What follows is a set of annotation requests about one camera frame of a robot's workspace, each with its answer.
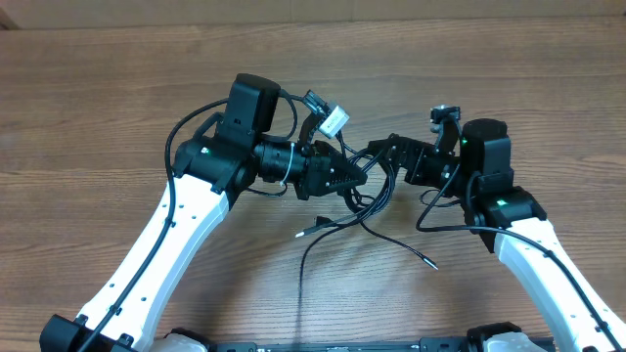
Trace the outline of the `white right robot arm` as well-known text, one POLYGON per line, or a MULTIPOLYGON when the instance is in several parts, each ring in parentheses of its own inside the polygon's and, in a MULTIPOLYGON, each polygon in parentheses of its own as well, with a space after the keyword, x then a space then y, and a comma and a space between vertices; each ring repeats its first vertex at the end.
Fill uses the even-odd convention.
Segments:
POLYGON ((392 135, 368 149, 406 169, 408 183, 460 200, 463 224, 431 230, 479 235, 520 282, 560 350, 624 350, 624 322, 569 258, 538 200, 514 184, 505 122, 481 118, 459 127, 443 121, 433 144, 392 135))

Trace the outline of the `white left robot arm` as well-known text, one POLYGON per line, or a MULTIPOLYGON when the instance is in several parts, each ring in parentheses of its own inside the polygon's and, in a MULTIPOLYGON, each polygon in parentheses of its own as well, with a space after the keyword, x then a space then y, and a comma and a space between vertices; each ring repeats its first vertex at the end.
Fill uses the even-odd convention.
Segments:
POLYGON ((194 110, 210 117, 178 149, 164 151, 166 188, 152 218, 103 288, 77 316, 53 316, 43 351, 147 351, 162 313, 209 234, 256 178, 294 186, 307 200, 365 183, 321 132, 335 137, 349 115, 313 92, 287 93, 240 73, 223 100, 194 110))

